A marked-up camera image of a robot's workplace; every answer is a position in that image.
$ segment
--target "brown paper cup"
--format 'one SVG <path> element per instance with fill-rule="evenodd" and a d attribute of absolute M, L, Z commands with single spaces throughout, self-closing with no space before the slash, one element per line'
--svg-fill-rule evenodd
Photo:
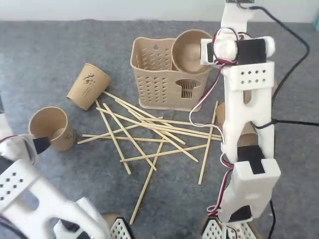
<path fill-rule="evenodd" d="M 111 78 L 107 74 L 96 66 L 85 63 L 67 98 L 87 111 L 110 83 Z"/>
<path fill-rule="evenodd" d="M 205 31 L 192 29 L 183 32 L 176 38 L 171 54 L 177 70 L 198 75 L 211 69 L 211 66 L 200 64 L 200 40 L 202 38 L 212 38 L 212 36 Z"/>
<path fill-rule="evenodd" d="M 216 109 L 216 117 L 218 124 L 222 127 L 225 122 L 225 103 L 221 103 Z M 238 140 L 238 146 L 248 146 L 255 142 L 257 133 L 250 123 L 245 124 L 241 136 Z"/>
<path fill-rule="evenodd" d="M 58 107 L 46 107 L 37 111 L 29 122 L 29 132 L 36 138 L 48 137 L 57 151 L 68 150 L 76 140 L 66 113 Z"/>

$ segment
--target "white wall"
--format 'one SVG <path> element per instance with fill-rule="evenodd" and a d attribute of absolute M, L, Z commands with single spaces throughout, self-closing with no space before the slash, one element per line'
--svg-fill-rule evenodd
<path fill-rule="evenodd" d="M 219 21 L 225 0 L 0 0 L 0 20 Z M 319 0 L 255 0 L 285 22 L 312 22 Z M 255 21 L 270 21 L 261 12 Z"/>

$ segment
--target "plastic basket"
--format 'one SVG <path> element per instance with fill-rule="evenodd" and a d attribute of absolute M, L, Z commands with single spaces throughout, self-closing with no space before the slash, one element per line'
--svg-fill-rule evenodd
<path fill-rule="evenodd" d="M 174 70 L 174 41 L 139 37 L 133 43 L 131 67 L 145 109 L 190 111 L 204 92 L 210 69 L 198 75 Z"/>

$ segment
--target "tipped over paper cup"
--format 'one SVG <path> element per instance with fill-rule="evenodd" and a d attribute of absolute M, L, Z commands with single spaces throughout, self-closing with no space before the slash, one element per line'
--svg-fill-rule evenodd
<path fill-rule="evenodd" d="M 45 107 L 37 111 L 29 122 L 29 132 L 36 138 L 48 137 L 57 151 L 68 150 L 76 140 L 66 113 L 58 107 Z"/>
<path fill-rule="evenodd" d="M 85 63 L 67 98 L 87 111 L 110 83 L 111 78 L 106 73 L 96 66 Z"/>

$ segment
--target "pile of chopsticks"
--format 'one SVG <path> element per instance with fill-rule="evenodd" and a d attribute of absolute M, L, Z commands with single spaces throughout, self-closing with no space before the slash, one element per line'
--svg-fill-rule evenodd
<path fill-rule="evenodd" d="M 186 128 L 182 128 L 182 127 L 175 127 L 171 124 L 191 125 L 191 123 L 184 122 L 184 121 L 165 120 L 162 117 L 156 118 L 153 115 L 141 110 L 140 108 L 138 108 L 136 106 L 133 106 L 132 104 L 130 104 L 130 103 L 128 103 L 128 102 L 108 93 L 108 92 L 104 92 L 104 94 L 113 98 L 115 100 L 115 102 L 120 104 L 122 107 L 126 108 L 128 110 L 128 112 L 132 116 L 134 116 L 136 118 L 136 120 L 138 120 L 138 121 L 136 121 L 134 119 L 130 119 L 128 117 L 124 117 L 124 116 L 116 114 L 116 113 L 113 113 L 111 111 L 111 109 L 105 103 L 102 104 L 104 107 L 104 108 L 102 108 L 100 106 L 99 102 L 96 101 L 96 106 L 97 106 L 96 109 L 100 112 L 101 117 L 105 123 L 105 126 L 108 129 L 108 133 L 104 133 L 101 135 L 83 134 L 82 136 L 87 137 L 87 139 L 79 141 L 78 144 L 90 142 L 90 141 L 93 141 L 93 140 L 98 139 L 98 138 L 112 139 L 114 142 L 114 145 L 119 153 L 119 156 L 121 159 L 120 162 L 123 163 L 128 174 L 131 174 L 131 170 L 129 168 L 128 162 L 132 162 L 132 161 L 136 161 L 136 160 L 145 160 L 150 165 L 151 168 L 150 168 L 149 174 L 147 176 L 147 179 L 146 179 L 145 184 L 143 186 L 142 192 L 139 196 L 139 199 L 137 201 L 137 204 L 136 204 L 135 209 L 133 211 L 133 215 L 132 215 L 131 220 L 130 220 L 130 225 L 131 225 L 134 222 L 135 216 L 136 216 L 138 208 L 141 204 L 143 195 L 144 195 L 145 190 L 148 186 L 148 183 L 150 181 L 152 173 L 154 170 L 155 171 L 157 170 L 156 169 L 156 162 L 158 160 L 158 157 L 163 156 L 163 155 L 182 152 L 185 155 L 187 155 L 189 158 L 194 160 L 195 162 L 198 162 L 198 160 L 193 155 L 191 155 L 189 153 L 189 151 L 195 150 L 195 149 L 200 149 L 200 148 L 206 148 L 202 167 L 201 167 L 201 172 L 200 172 L 200 176 L 199 176 L 199 181 L 198 181 L 198 184 L 200 185 L 202 183 L 202 178 L 203 178 L 203 174 L 204 174 L 204 169 L 205 169 L 205 165 L 206 165 L 206 160 L 207 160 L 207 156 L 208 156 L 210 142 L 211 142 L 211 140 L 221 141 L 221 136 L 213 134 L 213 128 L 210 128 L 209 133 L 206 133 L 206 132 L 190 130 L 190 129 L 186 129 Z M 215 109 L 214 109 L 214 113 L 213 113 L 213 117 L 212 117 L 212 123 L 215 122 L 217 105 L 218 105 L 218 102 L 216 102 L 216 105 L 215 105 Z M 105 114 L 111 115 L 113 120 L 118 124 L 119 129 L 112 130 L 110 128 L 110 125 L 105 117 Z M 122 125 L 122 123 L 119 121 L 119 119 L 128 121 L 128 122 L 132 123 L 132 125 L 124 127 Z M 158 134 L 161 137 L 161 139 L 132 137 L 131 134 L 128 132 L 128 130 L 130 130 L 132 128 L 139 127 L 139 126 L 152 130 L 153 132 Z M 126 135 L 126 137 L 115 136 L 115 134 L 117 134 L 119 132 L 123 132 Z M 183 135 L 188 135 L 188 136 L 193 136 L 193 137 L 199 137 L 199 138 L 206 138 L 207 144 L 183 148 L 178 143 L 180 143 L 182 145 L 185 145 L 186 143 L 183 140 L 181 140 L 180 138 L 178 138 L 173 133 L 183 134 Z M 131 141 L 131 143 L 140 152 L 141 156 L 125 158 L 121 148 L 119 147 L 118 140 Z M 154 154 L 146 155 L 143 152 L 143 150 L 140 148 L 140 146 L 137 144 L 137 141 L 159 142 L 159 147 L 157 149 L 157 152 Z M 176 147 L 176 150 L 161 152 L 161 149 L 162 149 L 162 146 L 164 143 L 172 144 L 174 147 Z"/>

